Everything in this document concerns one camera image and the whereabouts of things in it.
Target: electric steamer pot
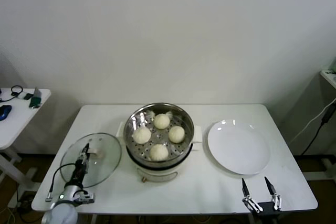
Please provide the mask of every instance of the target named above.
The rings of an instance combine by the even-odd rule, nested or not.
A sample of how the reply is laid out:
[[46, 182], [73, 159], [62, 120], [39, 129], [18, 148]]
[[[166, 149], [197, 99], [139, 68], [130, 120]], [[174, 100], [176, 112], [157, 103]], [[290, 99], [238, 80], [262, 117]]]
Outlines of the electric steamer pot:
[[[159, 130], [155, 128], [155, 115], [168, 113], [171, 116], [170, 125]], [[132, 135], [140, 126], [146, 126], [152, 133], [150, 140], [145, 144], [137, 144]], [[174, 144], [169, 141], [168, 132], [173, 126], [181, 126], [185, 131], [184, 141]], [[169, 103], [153, 103], [135, 111], [127, 120], [123, 137], [127, 152], [131, 159], [139, 166], [150, 170], [166, 170], [173, 168], [184, 161], [192, 150], [194, 124], [190, 116], [180, 107]], [[163, 144], [169, 151], [167, 160], [152, 161], [149, 156], [151, 147]]]

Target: white table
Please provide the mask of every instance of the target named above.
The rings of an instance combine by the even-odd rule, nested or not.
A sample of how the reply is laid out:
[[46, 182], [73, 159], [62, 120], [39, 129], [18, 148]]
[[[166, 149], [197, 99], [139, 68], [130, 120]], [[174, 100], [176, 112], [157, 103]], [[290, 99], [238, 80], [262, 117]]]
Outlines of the white table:
[[[139, 107], [141, 106], [83, 106], [40, 186], [32, 208], [37, 211], [49, 209], [50, 203], [45, 202], [45, 198], [52, 175], [71, 144], [80, 137], [94, 132], [116, 135], [120, 123], [125, 122]], [[318, 203], [314, 194], [263, 105], [181, 105], [181, 107], [191, 116], [194, 124], [201, 127], [204, 142], [199, 151], [192, 151], [185, 160], [183, 172], [169, 182], [142, 183], [120, 139], [122, 157], [119, 166], [107, 180], [89, 188], [96, 193], [96, 202], [77, 207], [78, 212], [112, 215], [249, 213], [242, 202], [242, 176], [216, 165], [206, 148], [209, 127], [213, 122], [222, 119], [253, 122], [268, 140], [271, 159], [267, 168], [258, 175], [244, 177], [254, 200], [258, 202], [271, 200], [264, 180], [264, 176], [267, 176], [277, 192], [282, 195], [284, 211], [317, 208]], [[62, 192], [64, 184], [58, 174], [54, 184], [54, 196]]]
[[[11, 89], [1, 88], [2, 93], [0, 98], [3, 100], [8, 100], [12, 98]], [[42, 104], [49, 98], [51, 95], [50, 90], [40, 89], [41, 91], [41, 102]], [[24, 89], [26, 93], [34, 93], [34, 89]], [[25, 175], [20, 172], [13, 164], [14, 162], [20, 162], [21, 158], [15, 153], [15, 151], [10, 147], [16, 138], [20, 135], [21, 131], [26, 127], [34, 115], [39, 111], [39, 109], [30, 109], [29, 108], [30, 100], [22, 100], [14, 98], [8, 102], [1, 102], [2, 105], [11, 105], [12, 110], [9, 113], [8, 117], [0, 121], [0, 151], [6, 153], [11, 161], [5, 159], [0, 155], [0, 169], [3, 173], [0, 176], [0, 182], [5, 175], [8, 175], [13, 180], [20, 184], [18, 192], [21, 196], [25, 191], [36, 191], [40, 183], [32, 182], [31, 178], [36, 172], [35, 168], [31, 168], [28, 173]], [[16, 205], [16, 197], [12, 197], [9, 202], [9, 207], [14, 207]]]

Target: white wall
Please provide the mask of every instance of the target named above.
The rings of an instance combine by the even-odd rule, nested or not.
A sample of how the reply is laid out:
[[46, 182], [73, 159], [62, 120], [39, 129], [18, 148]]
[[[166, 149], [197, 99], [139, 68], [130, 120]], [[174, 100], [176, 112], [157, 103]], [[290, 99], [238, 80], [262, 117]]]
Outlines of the white wall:
[[281, 124], [335, 28], [335, 0], [0, 0], [0, 84], [53, 92], [16, 146], [54, 153], [88, 103], [264, 103]]

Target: computer mouse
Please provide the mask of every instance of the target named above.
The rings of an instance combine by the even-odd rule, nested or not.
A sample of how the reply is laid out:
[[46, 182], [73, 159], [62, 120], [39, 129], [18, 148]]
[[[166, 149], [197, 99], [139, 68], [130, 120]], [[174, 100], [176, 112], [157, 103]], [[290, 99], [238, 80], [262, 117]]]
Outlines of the computer mouse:
[[12, 110], [12, 106], [2, 105], [0, 107], [0, 121], [5, 120], [11, 110]]

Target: power cord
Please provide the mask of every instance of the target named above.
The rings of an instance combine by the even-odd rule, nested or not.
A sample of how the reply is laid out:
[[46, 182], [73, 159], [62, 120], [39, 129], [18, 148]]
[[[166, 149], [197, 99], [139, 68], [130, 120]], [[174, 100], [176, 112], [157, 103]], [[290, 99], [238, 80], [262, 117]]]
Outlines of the power cord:
[[292, 140], [290, 140], [289, 142], [288, 142], [288, 145], [290, 145], [292, 142], [294, 142], [294, 140], [295, 139], [297, 139], [298, 138], [298, 136], [299, 135], [301, 135], [302, 134], [302, 132], [304, 132], [305, 130], [306, 130], [306, 128], [308, 128], [308, 126], [309, 126], [309, 124], [311, 124], [311, 122], [313, 122], [316, 118], [318, 118], [320, 115], [322, 115], [322, 113], [327, 109], [327, 107], [329, 107], [330, 105], [332, 105], [334, 102], [336, 102], [336, 98], [331, 102], [331, 103], [329, 103], [327, 106], [325, 106], [324, 108], [323, 108], [323, 110], [317, 115], [317, 116], [315, 116], [312, 120], [310, 120], [307, 124], [306, 124], [306, 126], [292, 139]]
[[11, 101], [12, 99], [14, 99], [14, 98], [17, 98], [22, 92], [23, 92], [23, 88], [20, 86], [20, 85], [14, 85], [14, 86], [12, 86], [11, 87], [11, 92], [12, 92], [12, 98], [9, 98], [8, 100], [2, 100], [1, 98], [0, 98], [0, 102], [9, 102], [9, 101]]
[[50, 189], [49, 189], [49, 193], [51, 194], [53, 191], [53, 188], [54, 188], [54, 181], [55, 181], [55, 175], [56, 173], [62, 169], [63, 167], [65, 166], [68, 166], [68, 165], [75, 165], [75, 163], [69, 163], [69, 164], [65, 164], [65, 165], [61, 165], [60, 167], [57, 168], [57, 170], [54, 172], [54, 175], [53, 175], [53, 180], [51, 181], [51, 186], [50, 186]]
[[19, 207], [17, 207], [16, 210], [17, 210], [17, 213], [18, 213], [18, 215], [20, 217], [20, 220], [23, 223], [31, 224], [31, 223], [35, 223], [36, 221], [39, 221], [40, 219], [42, 219], [43, 215], [41, 215], [39, 218], [37, 218], [35, 220], [26, 220], [26, 219], [24, 219], [23, 214], [27, 214], [27, 213], [29, 213], [29, 212], [32, 211], [31, 203], [34, 200], [34, 196], [33, 195], [28, 195], [26, 197], [22, 197], [20, 199], [20, 201], [19, 201], [17, 183], [15, 183], [15, 185], [16, 185], [16, 201], [18, 203], [20, 203]]
[[311, 146], [311, 144], [315, 141], [316, 137], [318, 136], [318, 134], [319, 134], [322, 126], [324, 126], [326, 123], [329, 122], [329, 120], [331, 119], [331, 117], [332, 117], [332, 115], [334, 114], [335, 111], [336, 111], [336, 103], [333, 103], [333, 104], [331, 104], [329, 106], [329, 108], [327, 109], [326, 113], [322, 117], [321, 124], [320, 124], [319, 128], [317, 129], [315, 136], [310, 141], [310, 143], [307, 146], [307, 148], [302, 152], [301, 156], [306, 153], [306, 151], [309, 149], [309, 147]]
[[195, 221], [197, 221], [198, 223], [200, 223], [200, 224], [205, 224], [205, 223], [207, 223], [208, 221], [210, 221], [210, 219], [211, 219], [211, 215], [209, 215], [209, 217], [208, 218], [206, 218], [205, 220], [198, 220], [195, 216], [193, 216], [193, 215], [191, 215], [191, 217], [195, 220]]

